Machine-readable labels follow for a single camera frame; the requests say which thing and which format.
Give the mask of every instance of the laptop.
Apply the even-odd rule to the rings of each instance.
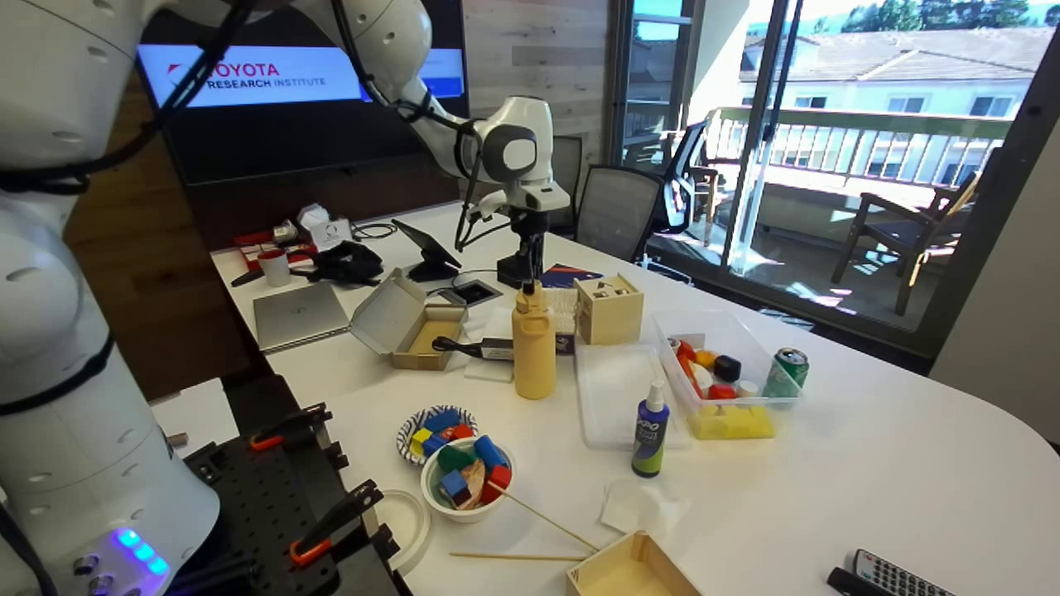
[[[256,332],[265,355],[340,334],[348,318],[332,284],[256,297]]]

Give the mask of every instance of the balcony railing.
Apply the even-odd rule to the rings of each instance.
[[[715,108],[707,154],[742,154],[750,108]],[[909,185],[961,185],[1004,143],[1008,118],[781,108],[770,164]]]

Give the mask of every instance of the balcony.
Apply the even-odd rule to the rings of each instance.
[[[750,108],[725,105],[709,116],[698,164],[736,161],[742,154]],[[923,208],[933,189],[957,189],[980,172],[991,147],[1004,143],[1008,118],[898,116],[898,113],[823,113],[785,108],[770,147],[761,208],[753,220],[753,244],[730,256],[730,272],[839,309],[915,332],[961,228],[930,247],[930,265],[910,290],[906,314],[894,311],[898,256],[866,247],[856,256],[842,286],[831,272],[851,235],[860,190],[877,190],[909,208]],[[738,164],[719,164],[724,185],[698,190],[697,217],[684,235],[652,235],[647,256],[709,276],[724,265],[731,225]]]

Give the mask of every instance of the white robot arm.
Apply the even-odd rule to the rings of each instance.
[[[162,7],[212,27],[228,11],[221,0],[0,4],[0,528],[18,526],[36,549],[33,576],[5,534],[0,593],[92,583],[162,593],[218,518],[218,497],[168,452],[64,244],[80,189],[68,164],[105,151],[135,43]],[[550,172],[548,103],[510,98],[476,123],[434,103],[417,77],[432,49],[420,0],[292,7],[356,52],[377,103],[411,123],[442,169],[498,182],[530,215],[568,205]]]

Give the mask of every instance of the light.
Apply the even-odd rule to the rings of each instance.
[[[155,559],[147,561],[147,568],[155,571],[155,576],[167,576],[168,561],[162,556],[155,556]]]
[[[141,541],[141,546],[133,549],[133,556],[147,561],[147,559],[155,556],[155,549],[154,549],[150,541]]]
[[[142,539],[141,539],[135,528],[120,528],[120,541],[122,541],[127,549],[135,549]]]

